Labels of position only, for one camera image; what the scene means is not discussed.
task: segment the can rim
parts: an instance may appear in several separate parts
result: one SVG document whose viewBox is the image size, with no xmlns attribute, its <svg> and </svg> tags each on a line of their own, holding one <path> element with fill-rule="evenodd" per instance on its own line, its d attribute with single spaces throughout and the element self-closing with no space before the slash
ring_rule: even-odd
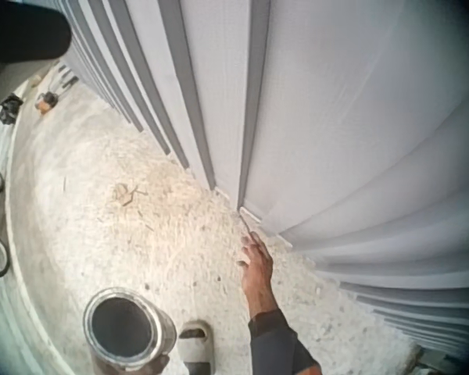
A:
<svg viewBox="0 0 469 375">
<path fill-rule="evenodd" d="M 141 353 L 131 357 L 123 357 L 121 355 L 111 354 L 99 344 L 91 327 L 92 317 L 94 316 L 95 309 L 102 302 L 111 298 L 127 299 L 142 309 L 143 313 L 148 318 L 149 324 L 151 325 L 152 334 L 156 334 L 156 344 L 154 347 L 152 347 L 154 340 L 151 340 L 148 343 L 146 349 Z M 156 324 L 156 322 L 161 322 L 161 320 L 155 308 L 149 301 L 141 297 L 139 294 L 124 287 L 109 287 L 94 295 L 85 307 L 84 334 L 88 344 L 91 346 L 91 349 L 95 352 L 95 354 L 100 356 L 108 363 L 123 367 L 125 370 L 139 370 L 146 363 L 157 357 L 159 350 L 161 349 L 163 330 L 161 324 Z"/>
</svg>

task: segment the debris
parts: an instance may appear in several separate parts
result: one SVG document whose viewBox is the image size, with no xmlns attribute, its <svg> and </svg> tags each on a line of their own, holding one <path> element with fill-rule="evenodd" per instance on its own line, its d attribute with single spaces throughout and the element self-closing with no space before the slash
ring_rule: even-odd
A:
<svg viewBox="0 0 469 375">
<path fill-rule="evenodd" d="M 134 192 L 135 189 L 133 191 L 128 191 L 127 185 L 122 183 L 116 184 L 113 190 L 115 199 L 122 205 L 122 207 L 129 205 L 134 200 Z"/>
</svg>

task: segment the wall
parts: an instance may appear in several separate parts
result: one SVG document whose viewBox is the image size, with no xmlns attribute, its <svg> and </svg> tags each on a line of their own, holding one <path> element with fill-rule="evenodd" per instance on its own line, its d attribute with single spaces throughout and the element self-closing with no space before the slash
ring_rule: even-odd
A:
<svg viewBox="0 0 469 375">
<path fill-rule="evenodd" d="M 469 348 L 461 9 L 36 2 L 71 22 L 66 63 L 205 188 L 228 193 L 423 346 Z"/>
</svg>

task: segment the hand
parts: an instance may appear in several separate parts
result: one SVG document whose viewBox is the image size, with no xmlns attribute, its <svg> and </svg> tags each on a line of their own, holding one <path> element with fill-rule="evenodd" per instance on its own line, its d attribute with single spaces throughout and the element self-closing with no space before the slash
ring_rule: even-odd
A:
<svg viewBox="0 0 469 375">
<path fill-rule="evenodd" d="M 249 263 L 239 261 L 243 269 L 242 288 L 249 303 L 250 318 L 278 308 L 271 288 L 273 258 L 256 232 L 242 238 L 242 251 Z"/>
</svg>

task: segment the finger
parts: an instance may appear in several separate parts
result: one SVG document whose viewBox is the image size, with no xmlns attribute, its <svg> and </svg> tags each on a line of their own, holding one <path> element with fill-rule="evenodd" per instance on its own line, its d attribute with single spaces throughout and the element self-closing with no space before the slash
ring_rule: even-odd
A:
<svg viewBox="0 0 469 375">
<path fill-rule="evenodd" d="M 264 253 L 261 251 L 260 246 L 257 244 L 252 244 L 249 246 L 249 254 L 251 255 L 250 260 L 252 260 L 252 258 L 254 257 L 257 257 L 259 259 L 261 256 L 264 257 Z"/>
<path fill-rule="evenodd" d="M 250 234 L 259 245 L 259 249 L 264 254 L 264 256 L 266 256 L 268 259 L 271 259 L 271 254 L 267 251 L 266 244 L 264 244 L 263 240 L 260 239 L 259 235 L 256 232 L 251 232 Z"/>
<path fill-rule="evenodd" d="M 244 271 L 245 271 L 247 268 L 249 268 L 249 265 L 248 265 L 245 261 L 243 261 L 243 260 L 238 260 L 238 261 L 236 262 L 236 264 L 238 264 Z"/>
<path fill-rule="evenodd" d="M 251 252 L 249 251 L 249 249 L 246 248 L 245 246 L 242 247 L 242 252 L 243 252 L 243 254 L 247 255 L 247 257 L 248 257 L 249 259 L 252 258 L 252 253 L 251 253 Z"/>
</svg>

